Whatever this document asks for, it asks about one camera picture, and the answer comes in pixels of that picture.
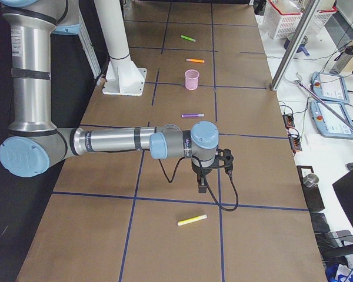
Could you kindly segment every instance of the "pink cup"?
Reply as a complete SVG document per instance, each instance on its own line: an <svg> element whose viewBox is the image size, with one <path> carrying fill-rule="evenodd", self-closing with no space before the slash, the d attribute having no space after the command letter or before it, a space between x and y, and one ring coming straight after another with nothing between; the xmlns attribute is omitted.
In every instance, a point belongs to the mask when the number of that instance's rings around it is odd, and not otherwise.
<svg viewBox="0 0 353 282"><path fill-rule="evenodd" d="M196 69L189 69L184 75L186 77L185 87L188 90L195 90L198 87L199 72Z"/></svg>

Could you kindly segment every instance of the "white plastic basket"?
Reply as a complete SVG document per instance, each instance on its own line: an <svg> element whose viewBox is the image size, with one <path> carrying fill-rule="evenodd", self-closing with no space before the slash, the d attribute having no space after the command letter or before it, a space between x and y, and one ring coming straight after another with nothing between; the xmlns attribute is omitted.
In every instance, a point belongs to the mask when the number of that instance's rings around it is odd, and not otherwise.
<svg viewBox="0 0 353 282"><path fill-rule="evenodd" d="M299 20L302 18L302 13L282 14L275 6L278 0L267 0L264 12L263 25L269 31L273 39L286 38L289 33L293 33L297 28ZM301 8L304 0L292 0ZM315 14L315 19L311 22L306 35L317 35L318 32L328 22L329 18L336 13L337 9L332 7L330 11L319 11Z"/></svg>

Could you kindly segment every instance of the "blue joint cap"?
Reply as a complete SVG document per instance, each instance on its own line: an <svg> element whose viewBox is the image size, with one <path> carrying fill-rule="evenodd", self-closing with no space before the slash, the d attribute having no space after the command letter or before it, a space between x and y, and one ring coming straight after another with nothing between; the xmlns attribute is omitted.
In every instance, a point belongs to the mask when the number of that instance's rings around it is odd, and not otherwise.
<svg viewBox="0 0 353 282"><path fill-rule="evenodd" d="M0 0L0 2L9 7L25 7L35 3L38 0Z"/></svg>
<svg viewBox="0 0 353 282"><path fill-rule="evenodd" d="M154 133L149 138L149 147L153 159L167 158L167 144L162 132Z"/></svg>
<svg viewBox="0 0 353 282"><path fill-rule="evenodd" d="M58 35L77 35L80 33L80 24L76 25L60 25L52 32Z"/></svg>
<svg viewBox="0 0 353 282"><path fill-rule="evenodd" d="M32 177L49 168L47 152L26 137L9 137L0 145L0 162L12 174Z"/></svg>
<svg viewBox="0 0 353 282"><path fill-rule="evenodd" d="M191 129L191 138L203 149L213 149L218 145L218 129L211 122L198 122Z"/></svg>

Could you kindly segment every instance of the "marker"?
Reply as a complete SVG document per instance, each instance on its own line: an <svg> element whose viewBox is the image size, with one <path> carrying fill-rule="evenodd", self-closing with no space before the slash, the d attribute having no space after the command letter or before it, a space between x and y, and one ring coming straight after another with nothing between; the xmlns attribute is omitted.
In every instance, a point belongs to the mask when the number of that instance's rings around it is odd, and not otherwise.
<svg viewBox="0 0 353 282"><path fill-rule="evenodd" d="M193 117L193 118L201 118L201 117L203 117L204 116L204 114L203 113L183 113L182 115L181 115L181 117L188 117L188 118L191 118L191 117Z"/></svg>
<svg viewBox="0 0 353 282"><path fill-rule="evenodd" d="M185 35L181 35L181 38L186 39L186 40L189 40L189 41L196 42L196 39L191 38L191 37L188 37L188 36L185 36Z"/></svg>
<svg viewBox="0 0 353 282"><path fill-rule="evenodd" d="M196 217L193 217L191 219L186 219L186 220L181 220L177 223L178 226L182 226L182 225L185 225L185 224L188 224L188 223L192 223L192 222L195 222L195 221L199 221L199 220L202 220L202 219L206 219L208 216L206 214L203 214L202 216L196 216Z"/></svg>
<svg viewBox="0 0 353 282"><path fill-rule="evenodd" d="M186 59L187 62L193 62L193 63L204 63L204 60L199 60L199 59Z"/></svg>

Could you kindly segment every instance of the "orange marker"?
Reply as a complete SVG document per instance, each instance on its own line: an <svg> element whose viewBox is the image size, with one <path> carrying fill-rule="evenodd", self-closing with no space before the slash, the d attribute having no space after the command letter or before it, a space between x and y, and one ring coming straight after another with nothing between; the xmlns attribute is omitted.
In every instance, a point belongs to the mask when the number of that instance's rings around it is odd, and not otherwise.
<svg viewBox="0 0 353 282"><path fill-rule="evenodd" d="M199 60L199 59L186 59L187 62L193 62L193 63L204 63L204 60Z"/></svg>

